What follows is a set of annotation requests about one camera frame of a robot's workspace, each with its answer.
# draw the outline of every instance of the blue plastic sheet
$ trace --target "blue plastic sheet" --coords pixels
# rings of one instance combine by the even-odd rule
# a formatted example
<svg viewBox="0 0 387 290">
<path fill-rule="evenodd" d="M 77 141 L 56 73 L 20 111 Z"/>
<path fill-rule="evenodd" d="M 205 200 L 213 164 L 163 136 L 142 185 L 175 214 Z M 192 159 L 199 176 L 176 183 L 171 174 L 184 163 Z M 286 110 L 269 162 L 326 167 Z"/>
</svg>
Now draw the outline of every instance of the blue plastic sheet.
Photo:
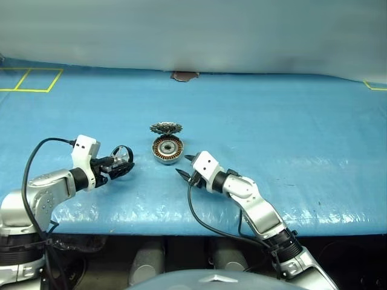
<svg viewBox="0 0 387 290">
<path fill-rule="evenodd" d="M 5 64 L 39 65 L 58 67 Z M 224 168 L 254 179 L 302 236 L 387 232 L 387 92 L 325 76 L 202 74 L 180 83 L 168 72 L 61 67 L 49 93 L 0 92 L 0 200 L 20 188 L 29 154 L 46 137 L 94 137 L 100 156 L 125 144 L 136 165 L 58 206 L 57 232 L 212 234 L 192 217 L 187 184 L 174 169 L 192 172 L 189 161 L 166 166 L 152 155 L 157 135 L 149 125 L 158 121 L 183 125 L 184 153 L 208 150 Z M 20 78 L 0 70 L 0 79 L 10 77 Z M 70 169 L 70 153 L 45 145 L 31 178 Z M 236 233 L 231 200 L 195 189 L 193 206 L 207 223 Z"/>
</svg>

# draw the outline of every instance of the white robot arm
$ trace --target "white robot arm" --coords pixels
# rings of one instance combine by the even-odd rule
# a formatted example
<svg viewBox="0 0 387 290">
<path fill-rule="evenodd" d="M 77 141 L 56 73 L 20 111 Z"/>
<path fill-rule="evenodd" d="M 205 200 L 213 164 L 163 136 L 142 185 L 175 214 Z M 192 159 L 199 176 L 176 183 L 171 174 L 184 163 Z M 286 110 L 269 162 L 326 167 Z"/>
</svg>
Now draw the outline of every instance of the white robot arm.
<svg viewBox="0 0 387 290">
<path fill-rule="evenodd" d="M 79 190 L 89 191 L 106 184 L 108 178 L 102 173 L 115 179 L 134 166 L 132 150 L 126 146 L 118 146 L 111 156 L 97 159 L 100 147 L 97 140 L 79 135 L 69 143 L 74 146 L 73 169 L 58 170 L 29 181 L 25 189 L 27 208 L 21 190 L 9 193 L 0 206 L 0 287 L 31 280 L 28 289 L 40 289 L 41 282 L 46 281 L 40 278 L 44 275 L 44 248 L 50 241 L 42 239 L 39 233 L 48 230 L 55 207 Z M 27 210 L 31 211 L 39 229 Z"/>
<path fill-rule="evenodd" d="M 191 185 L 206 185 L 208 192 L 219 192 L 233 199 L 261 244 L 272 256 L 273 266 L 290 283 L 310 290 L 337 290 L 336 284 L 317 263 L 310 252 L 300 245 L 274 207 L 260 194 L 256 183 L 233 170 L 227 172 L 207 151 L 188 155 L 195 169 L 190 176 L 177 170 Z"/>
</svg>

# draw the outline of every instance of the gear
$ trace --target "gear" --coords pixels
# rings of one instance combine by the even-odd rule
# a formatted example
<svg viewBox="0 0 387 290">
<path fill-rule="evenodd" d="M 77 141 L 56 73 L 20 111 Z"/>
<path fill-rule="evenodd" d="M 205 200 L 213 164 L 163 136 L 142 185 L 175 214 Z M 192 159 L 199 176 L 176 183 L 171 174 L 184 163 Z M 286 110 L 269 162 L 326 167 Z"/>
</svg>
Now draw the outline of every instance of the gear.
<svg viewBox="0 0 387 290">
<path fill-rule="evenodd" d="M 183 127 L 174 122 L 161 122 L 151 125 L 151 131 L 160 135 L 171 135 L 179 133 Z"/>
</svg>

